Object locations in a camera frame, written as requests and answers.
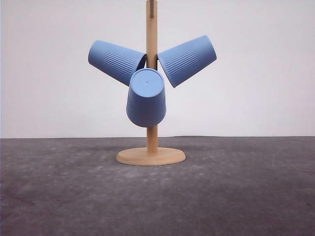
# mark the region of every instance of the white wall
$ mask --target white wall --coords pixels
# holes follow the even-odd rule
[[[175,89],[165,77],[159,135],[315,135],[314,12],[314,0],[158,0],[160,52],[206,34],[218,55]],[[87,61],[97,39],[145,51],[145,0],[2,0],[1,23],[2,138],[145,136],[127,86]]]

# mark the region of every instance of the wooden mug stand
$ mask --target wooden mug stand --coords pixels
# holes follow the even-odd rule
[[[158,1],[147,0],[147,68],[158,69]],[[169,165],[184,161],[183,151],[158,147],[158,125],[147,128],[147,147],[126,149],[116,160],[136,166]]]

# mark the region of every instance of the round wooden base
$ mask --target round wooden base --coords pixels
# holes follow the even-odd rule
[[[178,149],[158,147],[156,153],[148,153],[146,147],[131,148],[118,153],[118,162],[135,166],[161,166],[184,161],[185,153]]]

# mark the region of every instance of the blue plastic cup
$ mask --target blue plastic cup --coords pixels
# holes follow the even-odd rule
[[[136,70],[144,67],[146,54],[97,40],[89,52],[89,63],[107,75],[129,86]]]
[[[174,88],[217,59],[206,35],[158,53],[157,57]]]
[[[151,127],[163,120],[166,113],[165,88],[158,71],[145,68],[132,75],[126,111],[131,122],[141,127]]]

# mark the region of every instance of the upside-down cup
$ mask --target upside-down cup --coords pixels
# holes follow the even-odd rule
[[[90,49],[88,60],[92,66],[129,86],[134,72],[144,67],[146,54],[97,40]]]
[[[153,69],[136,71],[130,80],[126,112],[132,123],[151,127],[165,117],[165,88],[162,75]]]
[[[158,53],[157,57],[174,88],[217,59],[206,35]]]

